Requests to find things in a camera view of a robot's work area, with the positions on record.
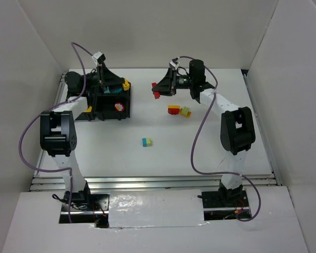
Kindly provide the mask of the red long lego brick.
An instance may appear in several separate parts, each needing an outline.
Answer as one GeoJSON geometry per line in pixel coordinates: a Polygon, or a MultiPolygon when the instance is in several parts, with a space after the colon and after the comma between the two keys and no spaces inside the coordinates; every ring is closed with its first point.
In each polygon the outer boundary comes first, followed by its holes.
{"type": "Polygon", "coordinates": [[[160,92],[156,91],[154,89],[156,86],[157,86],[157,83],[153,82],[152,83],[152,93],[153,93],[155,99],[159,99],[160,98],[160,92]]]}

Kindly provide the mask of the teal long lego brick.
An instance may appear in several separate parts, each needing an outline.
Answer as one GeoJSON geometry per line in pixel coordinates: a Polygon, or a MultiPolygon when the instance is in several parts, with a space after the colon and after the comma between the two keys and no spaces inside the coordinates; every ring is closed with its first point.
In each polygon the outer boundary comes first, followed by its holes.
{"type": "Polygon", "coordinates": [[[110,89],[109,86],[107,86],[106,88],[107,88],[107,90],[104,91],[104,93],[106,93],[106,94],[121,93],[123,91],[122,88],[110,89]]]}

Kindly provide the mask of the yellow smiley face lego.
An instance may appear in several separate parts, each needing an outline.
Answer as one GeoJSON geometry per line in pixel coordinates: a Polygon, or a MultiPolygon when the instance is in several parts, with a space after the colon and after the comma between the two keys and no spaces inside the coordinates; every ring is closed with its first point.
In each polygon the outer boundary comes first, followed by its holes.
{"type": "Polygon", "coordinates": [[[127,90],[130,89],[131,84],[130,84],[130,82],[128,80],[124,80],[124,83],[122,84],[122,87],[123,87],[124,91],[127,91],[127,90]]]}

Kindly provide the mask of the red and yellow curved lego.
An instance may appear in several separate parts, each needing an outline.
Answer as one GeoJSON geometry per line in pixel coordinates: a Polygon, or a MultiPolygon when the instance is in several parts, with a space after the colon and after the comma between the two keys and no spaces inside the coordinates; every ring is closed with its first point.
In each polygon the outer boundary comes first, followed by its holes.
{"type": "Polygon", "coordinates": [[[169,105],[167,107],[167,112],[170,115],[177,115],[179,114],[180,106],[179,105],[169,105]]]}

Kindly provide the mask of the red flower print lego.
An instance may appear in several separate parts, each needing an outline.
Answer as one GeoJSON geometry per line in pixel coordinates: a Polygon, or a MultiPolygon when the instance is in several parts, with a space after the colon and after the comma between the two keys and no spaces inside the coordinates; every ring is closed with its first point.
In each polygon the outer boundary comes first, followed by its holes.
{"type": "Polygon", "coordinates": [[[120,103],[120,102],[115,103],[114,107],[115,107],[116,111],[118,111],[118,112],[123,112],[125,110],[124,104],[120,103]]]}

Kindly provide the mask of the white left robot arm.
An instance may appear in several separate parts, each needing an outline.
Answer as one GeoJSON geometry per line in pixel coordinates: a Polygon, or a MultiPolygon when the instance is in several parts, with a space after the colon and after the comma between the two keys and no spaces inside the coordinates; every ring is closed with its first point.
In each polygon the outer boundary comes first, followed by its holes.
{"type": "Polygon", "coordinates": [[[131,83],[105,64],[87,74],[63,75],[65,103],[40,116],[40,145],[58,165],[65,183],[61,202],[77,209],[93,208],[88,183],[74,153],[78,139],[75,121],[123,120],[130,117],[131,83]]]}

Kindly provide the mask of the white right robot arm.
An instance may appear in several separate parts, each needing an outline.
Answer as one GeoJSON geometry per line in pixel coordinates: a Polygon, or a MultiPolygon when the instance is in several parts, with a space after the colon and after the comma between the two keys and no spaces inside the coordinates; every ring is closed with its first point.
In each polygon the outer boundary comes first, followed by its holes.
{"type": "Polygon", "coordinates": [[[188,89],[192,99],[207,106],[206,115],[213,112],[221,120],[220,142],[228,153],[228,171],[222,172],[215,200],[223,205],[232,204],[242,197],[242,173],[247,152],[255,142],[252,111],[249,107],[239,107],[218,94],[217,84],[206,79],[209,68],[202,60],[189,58],[189,68],[184,75],[179,74],[179,58],[169,63],[164,78],[152,86],[154,96],[174,96],[178,89],[188,89]]]}

